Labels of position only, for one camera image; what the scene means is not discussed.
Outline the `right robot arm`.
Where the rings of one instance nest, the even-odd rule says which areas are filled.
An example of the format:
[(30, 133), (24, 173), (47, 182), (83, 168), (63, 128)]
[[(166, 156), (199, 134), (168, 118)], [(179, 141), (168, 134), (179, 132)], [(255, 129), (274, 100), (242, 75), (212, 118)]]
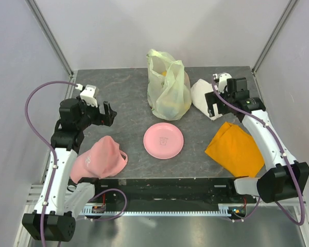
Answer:
[(233, 113), (253, 137), (265, 163), (266, 173), (260, 178), (237, 177), (234, 185), (226, 189), (226, 198), (238, 202), (244, 195), (260, 197), (265, 203), (299, 198), (309, 177), (309, 166), (298, 162), (288, 151), (274, 130), (263, 102), (251, 98), (249, 92), (232, 94), (205, 94), (208, 112)]

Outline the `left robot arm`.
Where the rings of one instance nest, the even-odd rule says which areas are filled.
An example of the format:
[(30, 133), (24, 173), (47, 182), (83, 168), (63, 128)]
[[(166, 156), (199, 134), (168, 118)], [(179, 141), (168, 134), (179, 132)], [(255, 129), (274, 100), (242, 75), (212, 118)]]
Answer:
[(103, 190), (96, 180), (85, 175), (75, 183), (67, 195), (70, 173), (84, 139), (84, 130), (90, 125), (111, 126), (116, 112), (105, 101), (104, 113), (99, 107), (87, 105), (81, 97), (62, 101), (60, 118), (50, 139), (51, 150), (47, 176), (33, 212), (25, 213), (22, 225), (34, 240), (43, 245), (48, 241), (69, 242), (75, 232), (76, 219), (85, 205), (101, 200)]

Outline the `translucent green plastic bag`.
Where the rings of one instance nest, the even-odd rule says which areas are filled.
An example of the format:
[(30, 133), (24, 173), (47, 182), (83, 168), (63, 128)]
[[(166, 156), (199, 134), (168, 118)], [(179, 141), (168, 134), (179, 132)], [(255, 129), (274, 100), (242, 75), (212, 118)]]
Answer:
[(181, 119), (192, 104), (190, 80), (182, 61), (154, 49), (146, 59), (147, 100), (153, 115), (167, 121)]

